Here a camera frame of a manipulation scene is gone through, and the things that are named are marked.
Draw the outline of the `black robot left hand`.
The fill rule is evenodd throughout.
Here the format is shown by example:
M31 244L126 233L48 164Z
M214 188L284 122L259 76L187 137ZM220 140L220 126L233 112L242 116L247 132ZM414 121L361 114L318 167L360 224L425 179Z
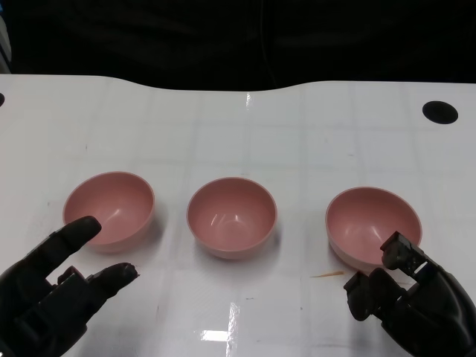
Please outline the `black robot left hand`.
M84 216L50 234L1 274L1 355L62 356L86 333L104 303L138 278L131 263L118 263L89 277L71 266L48 275L101 230Z

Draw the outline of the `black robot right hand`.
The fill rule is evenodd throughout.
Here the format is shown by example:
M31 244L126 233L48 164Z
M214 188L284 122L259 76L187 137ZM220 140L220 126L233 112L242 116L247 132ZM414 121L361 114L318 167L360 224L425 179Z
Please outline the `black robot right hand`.
M352 316L377 317L413 356L474 356L475 305L454 276L399 232L381 250L383 267L344 285Z

